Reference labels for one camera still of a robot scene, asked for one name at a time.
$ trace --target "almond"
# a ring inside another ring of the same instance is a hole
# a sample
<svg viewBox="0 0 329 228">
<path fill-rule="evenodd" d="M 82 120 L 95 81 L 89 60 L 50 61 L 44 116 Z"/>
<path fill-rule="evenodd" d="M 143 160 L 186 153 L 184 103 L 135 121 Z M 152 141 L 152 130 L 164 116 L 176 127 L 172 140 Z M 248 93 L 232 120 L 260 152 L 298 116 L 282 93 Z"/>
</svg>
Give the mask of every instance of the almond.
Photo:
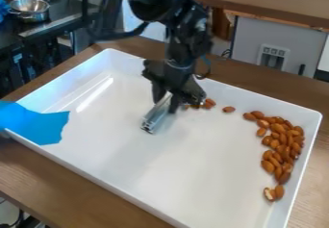
<svg viewBox="0 0 329 228">
<path fill-rule="evenodd" d="M 266 134 L 266 131 L 267 131 L 267 129 L 265 129 L 265 128 L 260 128 L 260 129 L 257 131 L 257 136 L 262 138 L 262 137 Z"/>
<path fill-rule="evenodd" d="M 259 119 L 257 121 L 257 125 L 261 128 L 266 128 L 266 129 L 269 127 L 269 123 L 265 120 L 262 120 L 262 119 Z"/>
<path fill-rule="evenodd" d="M 280 163 L 280 164 L 283 162 L 282 157 L 281 157 L 281 155 L 278 152 L 274 152 L 273 153 L 273 158 L 275 160 L 277 160 L 278 163 Z"/>
<path fill-rule="evenodd" d="M 279 182 L 280 177 L 282 176 L 283 168 L 277 167 L 274 172 L 275 180 Z"/>
<path fill-rule="evenodd" d="M 234 107 L 225 107 L 225 108 L 223 108 L 223 111 L 225 112 L 225 113 L 232 113 L 232 112 L 234 112 L 236 109 L 234 108 Z"/>
<path fill-rule="evenodd" d="M 286 130 L 286 131 L 288 131 L 290 128 L 289 128 L 289 126 L 287 125 L 287 124 L 282 124 L 282 127 Z"/>
<path fill-rule="evenodd" d="M 213 105 L 210 104 L 209 102 L 205 102 L 205 104 L 203 104 L 202 107 L 203 107 L 204 109 L 210 110 L 210 109 L 213 107 Z"/>
<path fill-rule="evenodd" d="M 288 120 L 285 120 L 285 124 L 287 124 L 287 125 L 288 125 L 288 127 L 290 128 L 290 130 L 292 130 L 292 129 L 293 129 L 293 125 L 291 124 L 291 122 L 290 122 L 290 121 L 288 121 Z"/>
<path fill-rule="evenodd" d="M 301 153 L 301 147 L 299 146 L 299 144 L 297 142 L 294 142 L 291 147 L 293 148 L 293 150 L 300 155 Z"/>
<path fill-rule="evenodd" d="M 270 156 L 268 158 L 268 161 L 271 162 L 275 167 L 281 167 L 281 165 L 279 164 L 279 162 L 277 160 L 275 160 L 272 156 Z"/>
<path fill-rule="evenodd" d="M 244 119 L 250 120 L 250 121 L 256 121 L 257 120 L 257 117 L 254 116 L 253 114 L 250 114 L 250 113 L 243 114 L 243 117 L 244 117 Z"/>
<path fill-rule="evenodd" d="M 283 124 L 283 123 L 285 123 L 285 119 L 283 119 L 281 116 L 276 116 L 275 122 L 278 124 Z"/>
<path fill-rule="evenodd" d="M 280 145 L 280 142 L 278 139 L 274 139 L 270 144 L 269 146 L 273 149 L 277 148 L 278 146 Z"/>
<path fill-rule="evenodd" d="M 271 191 L 269 188 L 264 189 L 264 196 L 268 201 L 270 202 L 275 201 L 275 195 L 276 195 L 275 191 Z"/>
<path fill-rule="evenodd" d="M 272 150 L 267 150 L 267 151 L 265 151 L 264 154 L 263 154 L 263 160 L 264 160 L 264 161 L 268 161 L 268 158 L 269 158 L 270 156 L 272 156 L 272 154 L 273 154 L 273 151 L 272 151 Z"/>
<path fill-rule="evenodd" d="M 294 161 L 291 157 L 287 158 L 286 159 L 286 162 L 289 163 L 290 165 L 293 165 L 294 164 Z"/>
<path fill-rule="evenodd" d="M 279 145 L 275 150 L 276 152 L 278 152 L 280 155 L 283 154 L 283 152 L 285 151 L 286 146 L 285 145 Z"/>
<path fill-rule="evenodd" d="M 285 189 L 283 186 L 275 187 L 275 195 L 276 199 L 281 199 L 285 195 Z"/>
<path fill-rule="evenodd" d="M 279 178 L 279 184 L 284 185 L 288 182 L 288 180 L 291 178 L 291 174 L 289 172 L 284 172 L 281 177 Z"/>
<path fill-rule="evenodd" d="M 258 119 L 262 119 L 263 117 L 265 117 L 264 114 L 262 112 L 259 112 L 259 111 L 251 112 L 251 114 L 256 116 Z"/>
<path fill-rule="evenodd" d="M 288 132 L 286 132 L 286 135 L 287 135 L 287 138 L 288 138 L 288 137 L 292 137 L 292 132 L 291 132 L 291 130 L 288 130 Z"/>
<path fill-rule="evenodd" d="M 262 140 L 262 144 L 265 146 L 269 146 L 269 144 L 272 142 L 273 138 L 271 136 L 266 136 Z"/>
<path fill-rule="evenodd" d="M 293 144 L 293 137 L 289 136 L 288 137 L 288 146 L 292 146 L 292 144 Z"/>
<path fill-rule="evenodd" d="M 280 134 L 276 133 L 276 132 L 272 132 L 271 136 L 274 138 L 274 139 L 279 139 L 280 138 Z"/>
<path fill-rule="evenodd" d="M 296 137 L 300 135 L 300 132 L 296 131 L 296 130 L 290 130 L 291 134 Z"/>
<path fill-rule="evenodd" d="M 300 126 L 295 126 L 293 129 L 294 129 L 295 131 L 299 132 L 299 134 L 300 134 L 301 136 L 304 136 L 304 130 L 303 130 L 303 128 L 301 128 Z"/>
<path fill-rule="evenodd" d="M 284 133 L 280 133 L 280 138 L 279 138 L 281 144 L 286 145 L 287 144 L 287 136 Z"/>
<path fill-rule="evenodd" d="M 213 106 L 216 105 L 215 101 L 211 98 L 207 98 L 205 102 L 208 102 L 208 103 L 212 104 Z"/>
<path fill-rule="evenodd" d="M 289 163 L 284 163 L 284 164 L 282 165 L 282 170 L 283 170 L 284 172 L 291 173 L 292 170 L 293 170 L 293 166 L 292 166 L 291 164 L 289 164 Z"/>
<path fill-rule="evenodd" d="M 275 124 L 273 124 L 273 128 L 274 128 L 274 131 L 277 133 L 286 133 L 285 128 L 281 124 L 275 123 Z"/>
<path fill-rule="evenodd" d="M 263 169 L 265 171 L 267 171 L 268 173 L 271 174 L 271 173 L 274 172 L 275 167 L 274 167 L 274 165 L 271 162 L 269 162 L 269 161 L 262 161 L 261 164 L 262 164 Z"/>
<path fill-rule="evenodd" d="M 283 159 L 286 161 L 291 156 L 291 148 L 286 147 L 282 153 Z"/>
<path fill-rule="evenodd" d="M 269 129 L 270 129 L 272 132 L 276 132 L 276 131 L 275 131 L 275 125 L 274 125 L 274 124 L 270 124 Z"/>
<path fill-rule="evenodd" d="M 292 157 L 293 160 L 298 160 L 299 154 L 292 149 L 291 150 L 291 157 Z"/>
<path fill-rule="evenodd" d="M 263 120 L 267 121 L 270 124 L 274 124 L 275 123 L 275 118 L 274 117 L 265 116 L 265 117 L 263 117 Z"/>
<path fill-rule="evenodd" d="M 303 143 L 304 139 L 305 138 L 303 136 L 297 136 L 293 138 L 294 142 L 297 142 L 299 145 Z"/>
</svg>

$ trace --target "stainless steel bowl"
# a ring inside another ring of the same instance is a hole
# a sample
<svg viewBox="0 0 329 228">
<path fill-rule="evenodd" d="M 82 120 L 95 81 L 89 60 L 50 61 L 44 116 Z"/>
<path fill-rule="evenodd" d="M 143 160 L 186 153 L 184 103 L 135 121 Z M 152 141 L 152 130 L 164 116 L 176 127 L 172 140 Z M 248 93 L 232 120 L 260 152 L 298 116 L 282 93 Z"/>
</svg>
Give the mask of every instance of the stainless steel bowl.
<svg viewBox="0 0 329 228">
<path fill-rule="evenodd" d="M 9 13 L 24 22 L 42 22 L 49 18 L 50 5 L 46 0 L 14 0 L 10 6 Z"/>
</svg>

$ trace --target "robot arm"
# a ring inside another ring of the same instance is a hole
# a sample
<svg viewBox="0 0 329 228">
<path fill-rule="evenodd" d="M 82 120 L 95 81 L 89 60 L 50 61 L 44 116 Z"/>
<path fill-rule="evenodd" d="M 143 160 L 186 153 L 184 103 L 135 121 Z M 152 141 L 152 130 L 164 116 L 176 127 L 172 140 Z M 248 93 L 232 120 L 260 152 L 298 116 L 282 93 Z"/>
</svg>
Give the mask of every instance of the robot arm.
<svg viewBox="0 0 329 228">
<path fill-rule="evenodd" d="M 87 2 L 83 0 L 83 15 Z M 200 105 L 206 93 L 194 80 L 195 63 L 208 53 L 212 42 L 207 24 L 208 11 L 195 0 L 129 0 L 132 12 L 142 20 L 131 33 L 114 34 L 110 39 L 140 35 L 148 22 L 166 27 L 165 60 L 146 60 L 142 75 L 151 81 L 153 100 L 158 103 L 169 91 L 169 111 L 175 113 L 182 103 Z"/>
</svg>

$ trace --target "electrical outlet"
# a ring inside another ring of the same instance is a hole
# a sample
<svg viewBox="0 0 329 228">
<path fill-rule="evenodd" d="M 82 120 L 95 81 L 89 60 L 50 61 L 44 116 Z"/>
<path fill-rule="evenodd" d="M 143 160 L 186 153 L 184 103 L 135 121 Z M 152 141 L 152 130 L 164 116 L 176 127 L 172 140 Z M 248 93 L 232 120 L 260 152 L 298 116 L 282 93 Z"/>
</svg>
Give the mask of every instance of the electrical outlet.
<svg viewBox="0 0 329 228">
<path fill-rule="evenodd" d="M 291 50 L 269 44 L 262 44 L 258 54 L 257 65 L 285 70 Z"/>
</svg>

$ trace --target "blue glove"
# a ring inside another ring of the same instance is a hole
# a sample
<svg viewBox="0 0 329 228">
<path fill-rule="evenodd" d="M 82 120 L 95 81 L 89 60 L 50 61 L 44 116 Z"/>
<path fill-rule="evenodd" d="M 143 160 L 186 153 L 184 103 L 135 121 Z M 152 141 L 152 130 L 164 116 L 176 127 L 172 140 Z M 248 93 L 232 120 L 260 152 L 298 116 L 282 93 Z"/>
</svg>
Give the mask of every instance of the blue glove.
<svg viewBox="0 0 329 228">
<path fill-rule="evenodd" d="M 8 14 L 8 9 L 10 6 L 5 0 L 0 0 L 0 23 L 4 21 L 4 16 Z"/>
<path fill-rule="evenodd" d="M 6 128 L 38 145 L 54 144 L 62 139 L 68 115 L 69 112 L 40 114 L 0 100 L 0 132 Z"/>
</svg>

